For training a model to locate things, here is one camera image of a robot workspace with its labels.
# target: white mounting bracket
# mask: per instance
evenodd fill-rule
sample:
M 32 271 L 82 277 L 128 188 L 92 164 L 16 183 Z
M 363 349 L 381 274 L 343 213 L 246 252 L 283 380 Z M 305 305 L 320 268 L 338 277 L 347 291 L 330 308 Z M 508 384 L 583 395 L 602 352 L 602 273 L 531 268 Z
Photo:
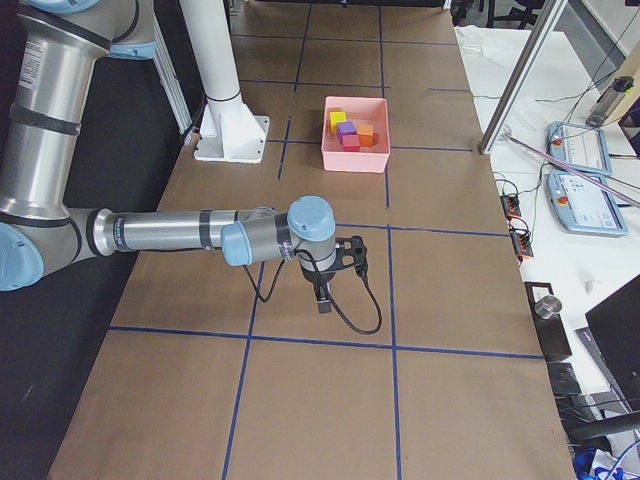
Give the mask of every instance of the white mounting bracket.
M 209 105 L 205 107 L 200 141 L 194 152 L 196 160 L 210 162 L 260 163 L 269 131 L 269 117 L 253 115 L 242 104 L 238 115 L 220 115 L 220 134 L 214 126 Z

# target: orange block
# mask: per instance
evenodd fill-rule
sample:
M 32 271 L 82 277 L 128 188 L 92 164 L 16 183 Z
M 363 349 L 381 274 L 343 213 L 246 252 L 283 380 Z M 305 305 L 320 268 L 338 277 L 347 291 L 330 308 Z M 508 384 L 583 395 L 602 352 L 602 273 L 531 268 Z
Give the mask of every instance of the orange block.
M 357 133 L 361 147 L 373 147 L 373 125 L 358 125 Z

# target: sticker label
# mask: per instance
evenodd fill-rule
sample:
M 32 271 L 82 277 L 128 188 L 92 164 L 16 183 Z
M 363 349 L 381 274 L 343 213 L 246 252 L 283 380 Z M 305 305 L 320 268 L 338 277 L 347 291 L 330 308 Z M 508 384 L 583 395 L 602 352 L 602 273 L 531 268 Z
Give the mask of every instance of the sticker label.
M 46 49 L 43 45 L 27 42 L 24 49 L 24 58 L 22 59 L 22 68 L 20 69 L 21 87 L 29 90 L 37 90 L 40 82 L 40 73 Z

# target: colored block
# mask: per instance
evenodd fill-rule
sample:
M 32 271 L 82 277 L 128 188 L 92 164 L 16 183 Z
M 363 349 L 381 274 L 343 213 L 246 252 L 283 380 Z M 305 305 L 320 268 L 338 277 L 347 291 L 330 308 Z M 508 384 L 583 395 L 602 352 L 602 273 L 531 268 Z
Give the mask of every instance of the colored block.
M 347 121 L 347 114 L 343 111 L 330 112 L 329 113 L 329 123 L 331 127 L 331 133 L 336 134 L 338 129 L 338 124 Z
M 373 125 L 358 125 L 357 133 L 361 147 L 373 147 Z
M 342 122 L 338 124 L 338 141 L 342 143 L 342 139 L 346 135 L 356 135 L 356 126 L 353 122 Z
M 342 149 L 345 152 L 359 152 L 360 139 L 357 135 L 345 135 L 342 137 Z

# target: white pole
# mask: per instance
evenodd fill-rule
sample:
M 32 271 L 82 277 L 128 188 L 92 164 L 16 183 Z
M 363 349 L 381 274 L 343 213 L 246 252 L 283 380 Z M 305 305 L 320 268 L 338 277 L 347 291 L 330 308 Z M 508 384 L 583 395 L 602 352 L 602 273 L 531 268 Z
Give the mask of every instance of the white pole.
M 242 103 L 222 0 L 180 0 L 208 109 L 196 150 L 200 160 L 258 163 L 269 119 Z

